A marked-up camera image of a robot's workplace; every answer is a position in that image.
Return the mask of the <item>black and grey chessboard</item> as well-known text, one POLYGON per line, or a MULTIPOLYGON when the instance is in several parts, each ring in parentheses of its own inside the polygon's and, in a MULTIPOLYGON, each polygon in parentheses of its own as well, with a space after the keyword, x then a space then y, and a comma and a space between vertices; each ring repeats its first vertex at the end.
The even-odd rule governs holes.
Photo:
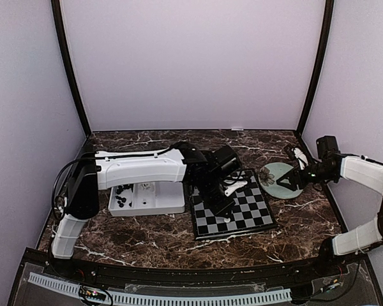
POLYGON ((196 189, 193 191, 190 196, 191 219, 196 240, 220 239, 277 227, 269 203, 262 194, 255 170, 246 168, 242 175, 249 181, 247 185, 231 195, 235 204, 229 221, 223 217, 214 216, 201 200, 198 191, 196 189))

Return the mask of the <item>white plastic parts tray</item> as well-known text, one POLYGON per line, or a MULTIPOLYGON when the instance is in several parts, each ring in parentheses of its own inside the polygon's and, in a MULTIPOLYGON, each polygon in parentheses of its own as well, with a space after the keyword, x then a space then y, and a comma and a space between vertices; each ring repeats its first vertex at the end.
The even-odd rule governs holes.
POLYGON ((114 217, 181 214, 185 211, 183 185, 149 182, 113 187, 108 210, 114 217))

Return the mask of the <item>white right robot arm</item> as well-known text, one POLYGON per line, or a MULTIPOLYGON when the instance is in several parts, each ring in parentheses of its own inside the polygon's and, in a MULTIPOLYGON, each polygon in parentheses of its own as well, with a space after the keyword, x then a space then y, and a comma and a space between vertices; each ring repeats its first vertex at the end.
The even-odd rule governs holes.
POLYGON ((340 210, 353 228, 323 243, 322 255, 313 263, 313 271, 320 277, 337 267, 337 257, 383 245, 383 163, 365 156, 330 152, 319 162, 297 166, 276 178, 278 186, 290 191, 327 181, 344 181, 350 187, 350 191, 336 187, 334 198, 350 201, 340 205, 340 210))

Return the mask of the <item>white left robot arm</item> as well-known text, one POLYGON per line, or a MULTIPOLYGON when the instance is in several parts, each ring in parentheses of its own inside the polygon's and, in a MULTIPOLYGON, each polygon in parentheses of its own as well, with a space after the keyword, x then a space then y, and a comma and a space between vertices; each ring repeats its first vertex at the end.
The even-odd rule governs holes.
POLYGON ((148 152, 95 152, 82 149, 68 163, 64 203, 52 194, 59 225, 51 243, 52 267, 64 278, 77 273, 70 259, 82 228, 100 211, 98 193, 109 189, 110 213, 115 216, 181 214, 185 210, 185 187, 194 187, 215 216, 227 216, 234 206, 231 175, 241 168, 236 152, 228 145, 211 152, 188 142, 148 152))

